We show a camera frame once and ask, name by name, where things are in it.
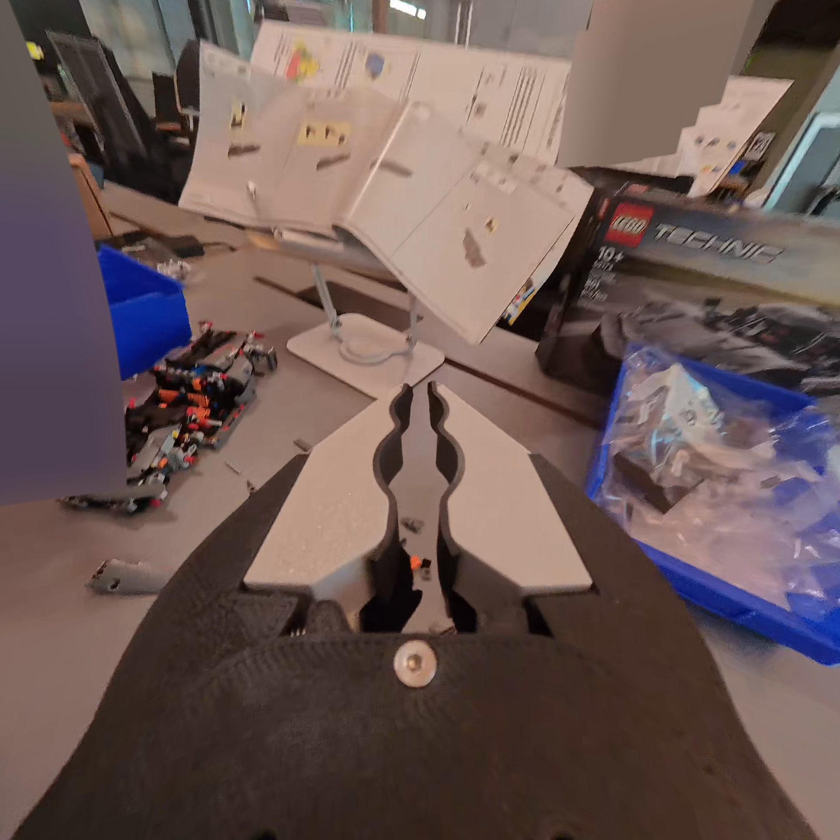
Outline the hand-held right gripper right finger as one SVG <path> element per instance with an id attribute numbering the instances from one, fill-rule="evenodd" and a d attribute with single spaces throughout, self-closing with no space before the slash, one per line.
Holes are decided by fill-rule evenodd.
<path id="1" fill-rule="evenodd" d="M 594 582 L 531 451 L 445 385 L 427 387 L 439 503 L 437 575 L 457 633 L 529 630 L 528 604 Z"/>

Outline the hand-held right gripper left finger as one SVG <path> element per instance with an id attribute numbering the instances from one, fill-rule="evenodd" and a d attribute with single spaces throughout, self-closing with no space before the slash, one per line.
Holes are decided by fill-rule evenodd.
<path id="1" fill-rule="evenodd" d="M 391 484 L 413 388 L 401 385 L 315 445 L 243 579 L 247 592 L 336 602 L 352 625 L 394 632 L 413 573 Z"/>

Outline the partly built lego model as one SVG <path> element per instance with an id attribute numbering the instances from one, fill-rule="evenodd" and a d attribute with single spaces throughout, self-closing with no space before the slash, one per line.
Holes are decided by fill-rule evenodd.
<path id="1" fill-rule="evenodd" d="M 110 495 L 64 497 L 62 506 L 123 516 L 158 508 L 176 475 L 194 467 L 204 450 L 225 444 L 256 399 L 258 379 L 277 370 L 277 351 L 260 332 L 199 324 L 192 342 L 150 369 L 151 393 L 125 407 L 124 487 Z"/>

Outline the short grey lego panel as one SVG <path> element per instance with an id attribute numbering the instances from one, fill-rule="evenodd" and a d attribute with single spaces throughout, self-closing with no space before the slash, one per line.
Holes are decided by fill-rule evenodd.
<path id="1" fill-rule="evenodd" d="M 155 595 L 167 584 L 169 577 L 149 563 L 110 559 L 103 561 L 85 583 L 90 592 L 100 595 Z"/>

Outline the dark lego set box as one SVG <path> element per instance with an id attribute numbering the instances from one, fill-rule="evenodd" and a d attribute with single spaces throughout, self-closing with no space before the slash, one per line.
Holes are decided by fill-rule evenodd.
<path id="1" fill-rule="evenodd" d="M 838 219 L 767 214 L 644 175 L 594 187 L 536 351 L 547 376 L 607 396 L 648 344 L 838 411 Z"/>

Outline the white book stand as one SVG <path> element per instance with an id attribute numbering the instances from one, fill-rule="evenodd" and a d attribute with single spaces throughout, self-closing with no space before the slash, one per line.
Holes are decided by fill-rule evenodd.
<path id="1" fill-rule="evenodd" d="M 329 238 L 290 229 L 275 230 L 274 239 L 283 253 L 309 264 L 327 319 L 326 324 L 289 339 L 290 353 L 375 400 L 403 385 L 419 384 L 444 364 L 441 350 L 417 339 L 418 307 L 412 293 L 408 294 L 406 332 L 360 313 L 338 313 L 322 275 L 323 266 L 377 280 L 396 279 L 369 249 L 352 238 Z"/>

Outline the black flat object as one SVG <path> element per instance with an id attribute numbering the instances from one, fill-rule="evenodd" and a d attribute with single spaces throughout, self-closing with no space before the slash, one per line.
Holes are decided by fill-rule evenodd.
<path id="1" fill-rule="evenodd" d="M 108 241 L 108 246 L 138 261 L 165 262 L 171 259 L 193 259 L 205 256 L 205 246 L 191 235 L 167 236 L 143 230 L 121 234 Z"/>

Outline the open instruction booklet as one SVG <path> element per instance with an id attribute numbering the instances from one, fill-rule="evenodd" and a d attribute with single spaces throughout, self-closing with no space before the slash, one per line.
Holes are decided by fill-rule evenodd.
<path id="1" fill-rule="evenodd" d="M 478 142 L 423 101 L 279 80 L 202 47 L 181 206 L 246 228 L 357 240 L 463 340 L 545 281 L 593 196 Z"/>

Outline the brown cardboard box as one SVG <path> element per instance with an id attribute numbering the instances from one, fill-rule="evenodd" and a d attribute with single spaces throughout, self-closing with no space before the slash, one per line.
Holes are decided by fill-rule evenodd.
<path id="1" fill-rule="evenodd" d="M 68 153 L 67 158 L 94 241 L 114 236 L 110 216 L 102 204 L 101 189 L 88 163 L 77 153 Z"/>

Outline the printed instruction sheet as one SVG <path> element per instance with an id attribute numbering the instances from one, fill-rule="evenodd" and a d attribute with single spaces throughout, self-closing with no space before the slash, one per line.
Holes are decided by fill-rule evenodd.
<path id="1" fill-rule="evenodd" d="M 792 84 L 790 79 L 730 77 L 721 101 L 699 110 L 677 148 L 677 174 L 693 178 L 689 198 L 702 198 L 718 186 Z"/>
<path id="2" fill-rule="evenodd" d="M 571 62 L 266 21 L 252 64 L 303 87 L 425 102 L 479 140 L 556 165 Z"/>

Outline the dark furniture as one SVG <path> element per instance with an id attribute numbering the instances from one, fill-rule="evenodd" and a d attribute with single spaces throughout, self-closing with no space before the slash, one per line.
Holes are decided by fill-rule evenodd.
<path id="1" fill-rule="evenodd" d="M 161 138 L 110 48 L 95 37 L 46 34 L 70 92 L 92 119 L 107 179 L 158 196 L 169 185 Z"/>

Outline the black office chair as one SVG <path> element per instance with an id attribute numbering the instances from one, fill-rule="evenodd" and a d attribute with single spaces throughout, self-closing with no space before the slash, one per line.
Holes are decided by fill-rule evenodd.
<path id="1" fill-rule="evenodd" d="M 159 129 L 185 137 L 194 146 L 200 113 L 200 46 L 186 42 L 170 77 L 152 74 L 154 121 Z"/>

